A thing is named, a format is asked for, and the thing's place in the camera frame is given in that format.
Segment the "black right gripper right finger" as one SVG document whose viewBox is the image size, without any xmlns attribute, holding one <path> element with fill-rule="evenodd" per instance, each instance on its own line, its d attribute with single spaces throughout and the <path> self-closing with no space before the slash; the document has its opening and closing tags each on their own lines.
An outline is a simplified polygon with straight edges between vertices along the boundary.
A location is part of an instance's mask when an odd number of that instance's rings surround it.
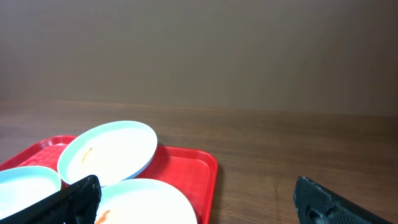
<svg viewBox="0 0 398 224">
<path fill-rule="evenodd" d="M 293 201 L 300 224 L 392 224 L 304 176 Z"/>
</svg>

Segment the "light blue plate back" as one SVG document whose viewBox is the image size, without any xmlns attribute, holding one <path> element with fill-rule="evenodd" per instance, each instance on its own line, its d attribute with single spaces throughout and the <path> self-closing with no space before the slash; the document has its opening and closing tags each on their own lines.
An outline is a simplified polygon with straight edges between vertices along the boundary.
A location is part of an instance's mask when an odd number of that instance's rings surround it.
<svg viewBox="0 0 398 224">
<path fill-rule="evenodd" d="M 158 138 L 147 124 L 114 121 L 77 136 L 62 151 L 57 172 L 66 184 L 95 175 L 107 186 L 132 179 L 143 172 L 155 156 Z"/>
</svg>

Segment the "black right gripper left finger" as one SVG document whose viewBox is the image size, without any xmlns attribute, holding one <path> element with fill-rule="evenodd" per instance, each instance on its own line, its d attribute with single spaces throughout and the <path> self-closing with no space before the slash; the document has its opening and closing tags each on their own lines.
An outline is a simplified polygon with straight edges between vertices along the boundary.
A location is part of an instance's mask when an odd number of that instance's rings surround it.
<svg viewBox="0 0 398 224">
<path fill-rule="evenodd" d="M 1 220 L 1 224 L 94 224 L 101 186 L 89 175 Z"/>
</svg>

